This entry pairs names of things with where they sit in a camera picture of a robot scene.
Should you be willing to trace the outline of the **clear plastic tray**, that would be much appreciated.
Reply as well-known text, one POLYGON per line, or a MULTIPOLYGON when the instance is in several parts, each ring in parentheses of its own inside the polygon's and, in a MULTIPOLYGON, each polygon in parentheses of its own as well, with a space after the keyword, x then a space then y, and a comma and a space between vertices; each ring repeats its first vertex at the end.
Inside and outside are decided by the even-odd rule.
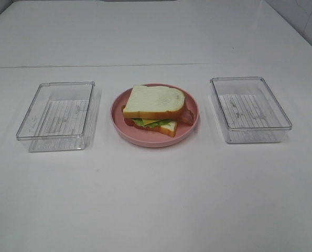
POLYGON ((293 125, 262 77, 210 79, 226 143, 279 143, 293 125))
POLYGON ((42 83, 16 139, 28 152, 83 150, 93 137, 97 104, 93 81, 42 83))

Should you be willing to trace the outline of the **clear right plastic tray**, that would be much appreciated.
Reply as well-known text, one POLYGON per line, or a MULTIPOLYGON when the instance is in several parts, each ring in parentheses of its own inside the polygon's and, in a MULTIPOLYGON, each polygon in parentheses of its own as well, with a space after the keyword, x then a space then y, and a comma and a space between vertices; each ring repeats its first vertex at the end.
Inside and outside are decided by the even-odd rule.
POLYGON ((279 143, 293 125, 262 77, 210 79, 226 143, 279 143))

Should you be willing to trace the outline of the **yellow cheese slice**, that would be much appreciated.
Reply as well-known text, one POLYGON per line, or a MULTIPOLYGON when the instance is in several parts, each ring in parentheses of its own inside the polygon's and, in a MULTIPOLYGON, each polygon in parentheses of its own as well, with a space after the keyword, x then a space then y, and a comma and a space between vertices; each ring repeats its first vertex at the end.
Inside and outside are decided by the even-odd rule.
POLYGON ((142 119, 143 125, 148 125, 148 124, 155 123, 158 121, 159 120, 157 120, 157 119, 142 119))

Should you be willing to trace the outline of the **green lettuce leaf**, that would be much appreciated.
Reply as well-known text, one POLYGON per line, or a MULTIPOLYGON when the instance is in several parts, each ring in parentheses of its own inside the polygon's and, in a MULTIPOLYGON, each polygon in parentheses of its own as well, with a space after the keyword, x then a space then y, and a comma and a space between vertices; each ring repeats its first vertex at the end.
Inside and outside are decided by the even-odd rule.
POLYGON ((162 125, 167 125, 171 122, 170 119, 163 119, 163 120, 159 120, 158 122, 155 123, 151 123, 148 125, 143 125, 142 119, 141 118, 135 118, 132 119, 132 121, 139 127, 142 128, 154 128, 154 127, 158 127, 158 126, 162 126, 162 125))

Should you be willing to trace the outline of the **bread slice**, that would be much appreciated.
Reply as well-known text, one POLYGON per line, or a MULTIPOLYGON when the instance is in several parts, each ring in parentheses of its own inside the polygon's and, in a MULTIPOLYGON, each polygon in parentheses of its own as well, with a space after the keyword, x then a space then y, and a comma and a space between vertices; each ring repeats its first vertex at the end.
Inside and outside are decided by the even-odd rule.
POLYGON ((185 95, 166 86, 134 86, 123 109, 125 118, 176 119, 184 111, 185 95))
POLYGON ((167 125, 162 125, 154 128, 142 128, 137 126, 132 119, 124 119, 125 123, 129 126, 135 127, 137 129, 146 130, 146 131, 155 131, 161 134, 167 135, 169 137, 174 137, 176 135, 176 130, 178 123, 177 121, 171 120, 171 122, 167 125))

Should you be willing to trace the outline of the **pink round plate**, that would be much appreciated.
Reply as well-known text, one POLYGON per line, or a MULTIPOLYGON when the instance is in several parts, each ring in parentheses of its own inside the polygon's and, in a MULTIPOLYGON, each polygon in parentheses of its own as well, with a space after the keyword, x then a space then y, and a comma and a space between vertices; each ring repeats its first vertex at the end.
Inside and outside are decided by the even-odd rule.
POLYGON ((171 119, 171 120, 177 121, 178 123, 176 135, 174 137, 169 137, 167 135, 164 135, 155 131, 146 131, 146 130, 137 129, 135 127, 127 125, 124 119, 131 119, 131 118, 125 118, 123 116, 123 111, 121 110, 121 107, 122 105, 126 105, 129 99, 129 96, 133 89, 133 88, 130 88, 124 91, 123 93, 121 93, 114 100, 111 106, 111 111, 110 111, 111 120, 119 136, 122 137, 124 140, 132 144, 138 145, 138 146, 143 146, 147 148, 160 148, 160 147, 166 147, 166 146, 171 146, 173 144, 176 144, 184 140, 190 134, 192 134, 193 130, 197 126, 198 119, 199 119, 198 104, 196 100, 193 98, 193 96, 187 93, 185 90, 175 87, 175 86, 171 86, 171 85, 160 84, 160 83, 149 83, 149 84, 145 84, 145 86, 166 86, 166 87, 176 88, 176 89, 181 90, 185 95, 185 105, 186 105, 185 109, 190 110, 194 114, 195 121, 193 125, 189 126, 184 123, 180 123, 177 121, 178 118, 171 119))

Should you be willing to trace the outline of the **clear left plastic tray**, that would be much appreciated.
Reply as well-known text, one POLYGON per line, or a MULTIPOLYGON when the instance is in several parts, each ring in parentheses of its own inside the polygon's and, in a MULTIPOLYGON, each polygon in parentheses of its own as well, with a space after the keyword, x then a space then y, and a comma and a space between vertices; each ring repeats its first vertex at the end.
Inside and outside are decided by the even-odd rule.
POLYGON ((93 81, 42 83, 16 139, 28 152, 83 150, 93 137, 97 104, 93 81))

